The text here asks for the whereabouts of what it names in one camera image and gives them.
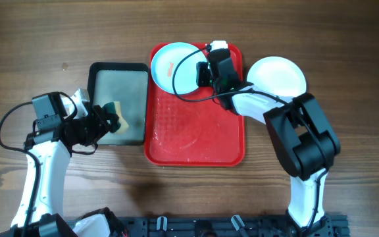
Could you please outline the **green yellow sponge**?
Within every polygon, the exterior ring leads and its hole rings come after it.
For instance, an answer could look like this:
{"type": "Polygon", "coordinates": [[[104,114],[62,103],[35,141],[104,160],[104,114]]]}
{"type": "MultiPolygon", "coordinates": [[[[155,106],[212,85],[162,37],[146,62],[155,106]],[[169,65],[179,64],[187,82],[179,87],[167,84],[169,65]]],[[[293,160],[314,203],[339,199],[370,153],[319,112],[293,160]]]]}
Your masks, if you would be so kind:
{"type": "Polygon", "coordinates": [[[109,122],[109,132],[112,134],[123,134],[129,128],[121,113],[119,101],[113,101],[103,106],[107,121],[109,122]]]}

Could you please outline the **light blue plate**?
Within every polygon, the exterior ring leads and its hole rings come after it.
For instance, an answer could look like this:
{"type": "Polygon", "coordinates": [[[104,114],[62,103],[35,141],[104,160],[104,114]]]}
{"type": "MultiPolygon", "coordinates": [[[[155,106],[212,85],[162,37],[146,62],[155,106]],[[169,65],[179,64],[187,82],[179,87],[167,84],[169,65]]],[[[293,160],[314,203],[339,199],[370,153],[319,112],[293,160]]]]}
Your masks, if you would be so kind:
{"type": "Polygon", "coordinates": [[[174,74],[179,62],[198,48],[190,43],[176,42],[162,46],[151,60],[151,75],[154,83],[167,93],[174,93],[172,77],[175,75],[174,86],[177,94],[184,95],[194,92],[197,85],[197,63],[206,63],[202,51],[186,59],[174,74]]]}

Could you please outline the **white plate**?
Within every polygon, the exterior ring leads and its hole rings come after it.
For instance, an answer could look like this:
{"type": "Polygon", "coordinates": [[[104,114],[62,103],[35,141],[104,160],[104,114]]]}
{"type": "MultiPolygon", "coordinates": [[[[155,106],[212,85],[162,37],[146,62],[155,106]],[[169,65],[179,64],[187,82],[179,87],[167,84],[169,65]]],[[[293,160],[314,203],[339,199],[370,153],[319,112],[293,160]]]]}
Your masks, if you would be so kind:
{"type": "Polygon", "coordinates": [[[283,57],[271,56],[258,60],[249,69],[247,81],[260,90],[283,97],[297,97],[307,91],[302,70],[283,57]]]}

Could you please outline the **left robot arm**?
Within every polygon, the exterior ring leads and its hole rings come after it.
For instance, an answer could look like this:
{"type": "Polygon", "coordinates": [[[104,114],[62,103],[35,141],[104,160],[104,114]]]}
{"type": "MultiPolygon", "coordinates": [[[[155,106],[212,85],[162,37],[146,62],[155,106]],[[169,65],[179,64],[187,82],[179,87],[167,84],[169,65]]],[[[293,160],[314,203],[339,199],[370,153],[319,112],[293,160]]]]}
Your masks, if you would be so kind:
{"type": "Polygon", "coordinates": [[[28,172],[20,207],[11,228],[2,236],[109,236],[111,229],[103,211],[88,213],[71,228],[61,217],[66,169],[72,147],[96,145],[106,133],[128,127],[120,103],[93,106],[86,116],[74,111],[69,117],[45,115],[42,124],[28,135],[22,152],[28,159],[28,172]]]}

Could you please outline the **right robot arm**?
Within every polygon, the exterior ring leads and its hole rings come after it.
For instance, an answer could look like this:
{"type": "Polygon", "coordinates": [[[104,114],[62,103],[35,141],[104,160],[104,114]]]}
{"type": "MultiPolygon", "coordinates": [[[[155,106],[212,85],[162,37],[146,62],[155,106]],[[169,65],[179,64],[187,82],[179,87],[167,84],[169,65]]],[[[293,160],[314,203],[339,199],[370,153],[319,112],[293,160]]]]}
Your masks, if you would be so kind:
{"type": "Polygon", "coordinates": [[[211,87],[220,105],[266,125],[289,174],[290,233],[308,236],[323,227],[324,183],[341,145],[299,67],[281,57],[257,61],[242,82],[229,61],[198,63],[196,82],[211,87]]]}

